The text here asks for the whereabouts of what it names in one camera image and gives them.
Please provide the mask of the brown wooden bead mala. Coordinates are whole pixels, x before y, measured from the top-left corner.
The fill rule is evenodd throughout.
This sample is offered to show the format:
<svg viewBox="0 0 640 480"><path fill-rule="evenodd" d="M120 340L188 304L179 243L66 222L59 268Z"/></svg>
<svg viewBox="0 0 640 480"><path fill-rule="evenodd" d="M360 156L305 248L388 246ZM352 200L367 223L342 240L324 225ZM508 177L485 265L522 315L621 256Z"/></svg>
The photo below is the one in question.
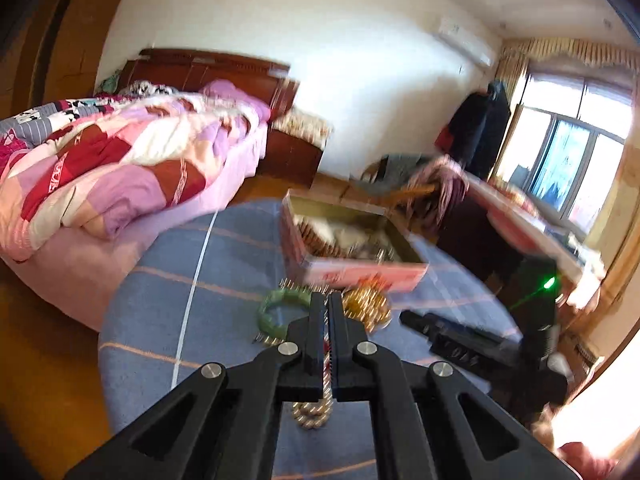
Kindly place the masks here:
<svg viewBox="0 0 640 480"><path fill-rule="evenodd" d="M346 258L347 252L337 244L332 226L322 219L302 219L296 223L306 251L318 258Z"/></svg>

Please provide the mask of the window bench with cushion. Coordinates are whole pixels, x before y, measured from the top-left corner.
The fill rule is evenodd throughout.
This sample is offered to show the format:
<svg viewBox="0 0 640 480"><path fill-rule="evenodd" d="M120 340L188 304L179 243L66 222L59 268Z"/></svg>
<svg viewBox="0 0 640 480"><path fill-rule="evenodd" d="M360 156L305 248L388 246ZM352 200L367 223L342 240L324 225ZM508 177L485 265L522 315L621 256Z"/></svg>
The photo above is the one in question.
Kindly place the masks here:
<svg viewBox="0 0 640 480"><path fill-rule="evenodd" d="M485 181L470 174L466 180L468 196L487 210L491 225L512 247L523 254L544 254L555 260L560 274L570 283L567 303L584 313L596 310L605 278L600 252L579 243L564 245L552 235L550 226Z"/></svg>

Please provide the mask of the blue plaid tablecloth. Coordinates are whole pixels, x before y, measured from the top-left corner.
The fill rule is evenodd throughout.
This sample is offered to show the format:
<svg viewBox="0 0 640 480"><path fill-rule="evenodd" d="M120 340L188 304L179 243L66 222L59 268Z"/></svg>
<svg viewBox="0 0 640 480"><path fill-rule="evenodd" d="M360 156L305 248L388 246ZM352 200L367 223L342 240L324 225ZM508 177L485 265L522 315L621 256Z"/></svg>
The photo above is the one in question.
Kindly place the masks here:
<svg viewBox="0 0 640 480"><path fill-rule="evenodd" d="M114 432L130 424L203 363L233 366L265 349L256 309L285 277L281 200L206 214L160 234L107 308L99 366ZM372 339L401 359L428 365L428 341L402 327L401 310L436 312L513 340L520 333L480 281L417 235L428 264L413 292L390 294L393 321ZM306 430L285 405L273 479L377 479L369 408L334 403L326 426Z"/></svg>

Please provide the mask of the green jade bangle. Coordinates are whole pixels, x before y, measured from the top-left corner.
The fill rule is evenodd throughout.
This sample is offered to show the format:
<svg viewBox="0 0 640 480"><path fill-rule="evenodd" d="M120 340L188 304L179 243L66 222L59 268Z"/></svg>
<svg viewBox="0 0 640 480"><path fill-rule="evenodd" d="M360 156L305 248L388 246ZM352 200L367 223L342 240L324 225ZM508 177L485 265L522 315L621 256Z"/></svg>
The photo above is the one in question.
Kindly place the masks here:
<svg viewBox="0 0 640 480"><path fill-rule="evenodd" d="M265 296L256 310L257 327L260 332L273 339L285 340L288 336L288 324L280 323L276 311L284 307L293 307L308 311L311 304L311 292L300 288L278 288Z"/></svg>

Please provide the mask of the pink striped garment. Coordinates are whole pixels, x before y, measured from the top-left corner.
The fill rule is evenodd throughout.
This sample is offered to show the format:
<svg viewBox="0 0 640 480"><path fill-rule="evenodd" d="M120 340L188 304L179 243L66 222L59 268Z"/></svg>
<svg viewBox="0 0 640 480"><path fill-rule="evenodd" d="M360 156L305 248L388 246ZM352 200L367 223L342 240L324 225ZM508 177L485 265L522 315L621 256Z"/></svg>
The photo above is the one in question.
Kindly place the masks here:
<svg viewBox="0 0 640 480"><path fill-rule="evenodd" d="M421 166L406 185L408 191L434 185L434 191L410 198L406 203L408 220L414 226L437 230L448 214L464 200L468 179L460 165L448 156L437 157Z"/></svg>

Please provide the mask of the pink metal tin box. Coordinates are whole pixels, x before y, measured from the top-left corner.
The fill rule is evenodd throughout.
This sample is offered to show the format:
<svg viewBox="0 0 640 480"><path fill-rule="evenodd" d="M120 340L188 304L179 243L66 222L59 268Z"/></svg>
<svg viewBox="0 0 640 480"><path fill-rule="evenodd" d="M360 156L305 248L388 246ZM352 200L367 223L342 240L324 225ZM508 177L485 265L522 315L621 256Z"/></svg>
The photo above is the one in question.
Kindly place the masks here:
<svg viewBox="0 0 640 480"><path fill-rule="evenodd" d="M318 258L307 252L296 226L302 219L329 222L347 257ZM428 269L410 233L387 210L329 196L289 190L281 203L280 240L286 276L304 285L369 284L389 292L411 292Z"/></svg>

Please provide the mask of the grey garment on chair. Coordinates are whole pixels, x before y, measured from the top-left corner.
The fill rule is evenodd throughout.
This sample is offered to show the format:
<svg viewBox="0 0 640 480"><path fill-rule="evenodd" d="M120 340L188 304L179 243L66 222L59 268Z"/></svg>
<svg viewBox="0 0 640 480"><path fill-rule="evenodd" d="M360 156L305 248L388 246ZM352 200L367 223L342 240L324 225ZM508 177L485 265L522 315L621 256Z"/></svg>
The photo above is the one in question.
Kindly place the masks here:
<svg viewBox="0 0 640 480"><path fill-rule="evenodd" d="M372 196L399 191L408 183L416 170L433 158L433 155L385 155L367 167L361 177L354 181L354 185Z"/></svg>

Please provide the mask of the wicker chair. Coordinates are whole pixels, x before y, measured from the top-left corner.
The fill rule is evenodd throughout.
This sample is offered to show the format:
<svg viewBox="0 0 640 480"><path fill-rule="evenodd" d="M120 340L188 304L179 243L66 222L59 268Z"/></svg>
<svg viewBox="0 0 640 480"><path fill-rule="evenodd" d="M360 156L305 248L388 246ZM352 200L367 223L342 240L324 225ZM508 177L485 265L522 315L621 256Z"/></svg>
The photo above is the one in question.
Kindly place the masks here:
<svg viewBox="0 0 640 480"><path fill-rule="evenodd" d="M410 200L433 195L440 189L438 183L409 183L411 177L430 160L423 155L385 155L367 166L359 177L351 176L342 197L353 188L366 194L371 204L395 208Z"/></svg>

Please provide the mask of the hanging black coats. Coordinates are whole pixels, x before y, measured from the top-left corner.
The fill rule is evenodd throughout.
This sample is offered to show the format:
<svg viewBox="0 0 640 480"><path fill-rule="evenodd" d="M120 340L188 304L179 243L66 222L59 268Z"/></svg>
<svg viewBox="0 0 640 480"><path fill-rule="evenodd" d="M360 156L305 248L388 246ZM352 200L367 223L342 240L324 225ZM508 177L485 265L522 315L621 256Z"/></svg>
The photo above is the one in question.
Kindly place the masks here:
<svg viewBox="0 0 640 480"><path fill-rule="evenodd" d="M471 92L442 128L435 148L466 172L487 180L498 158L511 117L506 87L499 79Z"/></svg>

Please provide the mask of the dark wooden nightstand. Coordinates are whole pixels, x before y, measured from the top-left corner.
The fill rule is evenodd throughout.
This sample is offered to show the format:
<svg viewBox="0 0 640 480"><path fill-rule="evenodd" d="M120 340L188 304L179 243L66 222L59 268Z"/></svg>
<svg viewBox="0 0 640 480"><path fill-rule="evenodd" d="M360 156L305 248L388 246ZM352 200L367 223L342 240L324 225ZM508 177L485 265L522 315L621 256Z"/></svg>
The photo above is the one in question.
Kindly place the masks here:
<svg viewBox="0 0 640 480"><path fill-rule="evenodd" d="M310 188L322 155L323 151L318 146L270 128L265 157L258 164L257 173Z"/></svg>

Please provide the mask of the patchwork pink red quilt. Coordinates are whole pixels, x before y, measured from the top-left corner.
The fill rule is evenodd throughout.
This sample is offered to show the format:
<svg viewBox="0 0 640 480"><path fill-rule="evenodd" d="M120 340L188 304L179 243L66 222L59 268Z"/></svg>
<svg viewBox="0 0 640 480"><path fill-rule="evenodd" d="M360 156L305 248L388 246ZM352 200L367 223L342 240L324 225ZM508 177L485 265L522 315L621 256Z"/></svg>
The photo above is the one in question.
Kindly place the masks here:
<svg viewBox="0 0 640 480"><path fill-rule="evenodd" d="M11 154L1 176L1 252L23 262L58 230L112 240L137 218L203 194L232 148L265 127L228 96L149 96Z"/></svg>

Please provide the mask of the purple pillow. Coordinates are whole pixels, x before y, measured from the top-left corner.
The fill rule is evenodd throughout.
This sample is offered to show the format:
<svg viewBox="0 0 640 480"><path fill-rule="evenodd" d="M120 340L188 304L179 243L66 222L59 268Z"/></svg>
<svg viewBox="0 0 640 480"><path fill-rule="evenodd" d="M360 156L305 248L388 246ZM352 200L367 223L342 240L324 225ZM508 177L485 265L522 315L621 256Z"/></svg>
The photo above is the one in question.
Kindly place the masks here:
<svg viewBox="0 0 640 480"><path fill-rule="evenodd" d="M231 81L215 79L201 88L200 93L212 99L219 98L243 102L254 108L262 122L269 122L271 117L270 107L264 101L236 88Z"/></svg>

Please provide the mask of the dark wooden headboard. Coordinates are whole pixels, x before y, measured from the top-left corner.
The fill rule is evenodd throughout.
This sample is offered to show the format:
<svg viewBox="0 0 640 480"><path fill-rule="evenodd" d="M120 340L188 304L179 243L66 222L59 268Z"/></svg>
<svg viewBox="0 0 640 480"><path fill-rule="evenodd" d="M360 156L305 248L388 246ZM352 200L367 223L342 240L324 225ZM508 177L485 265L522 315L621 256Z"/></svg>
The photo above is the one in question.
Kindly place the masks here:
<svg viewBox="0 0 640 480"><path fill-rule="evenodd" d="M214 80L228 80L236 88L262 100L271 117L284 115L292 106L299 82L288 64L226 52L178 48L146 48L128 60L119 75L117 90L138 80L197 92Z"/></svg>

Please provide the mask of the wooden wardrobe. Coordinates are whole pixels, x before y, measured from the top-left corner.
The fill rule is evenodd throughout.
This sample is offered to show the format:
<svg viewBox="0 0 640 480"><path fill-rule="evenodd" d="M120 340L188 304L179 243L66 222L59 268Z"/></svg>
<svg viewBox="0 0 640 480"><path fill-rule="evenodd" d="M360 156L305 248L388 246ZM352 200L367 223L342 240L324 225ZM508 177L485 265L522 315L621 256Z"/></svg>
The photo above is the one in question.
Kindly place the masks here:
<svg viewBox="0 0 640 480"><path fill-rule="evenodd" d="M120 0L1 0L1 116L91 96Z"/></svg>

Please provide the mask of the window with frame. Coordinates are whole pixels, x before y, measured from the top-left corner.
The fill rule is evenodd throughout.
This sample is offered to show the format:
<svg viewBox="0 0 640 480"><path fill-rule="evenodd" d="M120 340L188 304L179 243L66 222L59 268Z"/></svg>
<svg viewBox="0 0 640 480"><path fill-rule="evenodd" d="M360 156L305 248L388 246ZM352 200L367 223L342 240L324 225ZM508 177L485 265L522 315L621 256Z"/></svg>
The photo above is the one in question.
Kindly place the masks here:
<svg viewBox="0 0 640 480"><path fill-rule="evenodd" d="M530 73L496 177L544 218L584 235L596 223L632 123L632 92L599 79Z"/></svg>

